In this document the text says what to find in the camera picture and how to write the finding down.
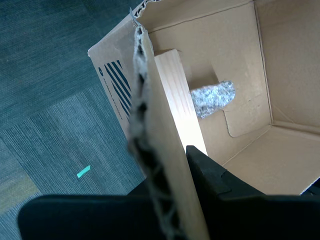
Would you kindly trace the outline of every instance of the gray foam piece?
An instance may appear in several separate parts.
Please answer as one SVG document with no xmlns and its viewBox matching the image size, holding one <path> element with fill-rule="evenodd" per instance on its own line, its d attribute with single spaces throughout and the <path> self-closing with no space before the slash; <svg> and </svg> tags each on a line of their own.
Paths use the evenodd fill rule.
<svg viewBox="0 0 320 240">
<path fill-rule="evenodd" d="M 224 108 L 235 96 L 236 90 L 231 81 L 222 81 L 217 85 L 204 86 L 191 91 L 196 116 L 202 119 Z"/>
</svg>

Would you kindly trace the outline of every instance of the blue carpet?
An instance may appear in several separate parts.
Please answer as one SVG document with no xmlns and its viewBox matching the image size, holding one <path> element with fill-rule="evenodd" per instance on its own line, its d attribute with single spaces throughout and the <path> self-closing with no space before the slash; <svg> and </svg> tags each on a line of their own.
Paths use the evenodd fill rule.
<svg viewBox="0 0 320 240">
<path fill-rule="evenodd" d="M 3 130 L 0 137 L 43 194 L 126 195 L 142 180 L 101 84 Z M 81 178 L 77 173 L 90 165 Z"/>
<path fill-rule="evenodd" d="M 138 3 L 0 1 L 0 240 L 19 239 L 26 199 L 125 195 L 144 179 L 88 57 Z"/>
</svg>

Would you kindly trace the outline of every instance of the black plastic object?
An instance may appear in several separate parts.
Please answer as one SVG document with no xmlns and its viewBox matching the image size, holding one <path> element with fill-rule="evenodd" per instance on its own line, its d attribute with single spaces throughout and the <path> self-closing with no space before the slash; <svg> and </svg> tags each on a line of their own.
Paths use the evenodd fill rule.
<svg viewBox="0 0 320 240">
<path fill-rule="evenodd" d="M 320 198 L 267 196 L 194 146 L 186 155 L 212 240 L 318 238 Z M 164 240 L 142 182 L 127 196 L 42 196 L 20 211 L 23 240 Z"/>
</svg>

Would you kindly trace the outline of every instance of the floor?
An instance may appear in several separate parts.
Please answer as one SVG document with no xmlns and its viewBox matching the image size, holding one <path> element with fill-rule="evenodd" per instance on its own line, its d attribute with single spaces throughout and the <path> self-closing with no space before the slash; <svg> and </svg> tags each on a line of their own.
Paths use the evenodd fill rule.
<svg viewBox="0 0 320 240">
<path fill-rule="evenodd" d="M 87 54 L 140 1 L 0 1 L 0 239 L 20 239 L 36 196 L 126 195 L 144 179 Z"/>
</svg>

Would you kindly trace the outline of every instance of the printed logo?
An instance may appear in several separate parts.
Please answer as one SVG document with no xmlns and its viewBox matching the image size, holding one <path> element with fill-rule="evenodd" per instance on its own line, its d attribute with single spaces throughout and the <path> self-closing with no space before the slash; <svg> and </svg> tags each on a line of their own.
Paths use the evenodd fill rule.
<svg viewBox="0 0 320 240">
<path fill-rule="evenodd" d="M 129 121 L 131 108 L 131 88 L 129 86 L 128 80 L 122 72 L 123 68 L 120 64 L 120 61 L 112 61 L 110 63 L 105 64 L 104 67 L 111 78 L 113 89 L 118 95 L 121 107 L 126 114 L 126 118 Z M 99 72 L 101 76 L 103 76 L 103 72 L 100 67 Z"/>
</svg>

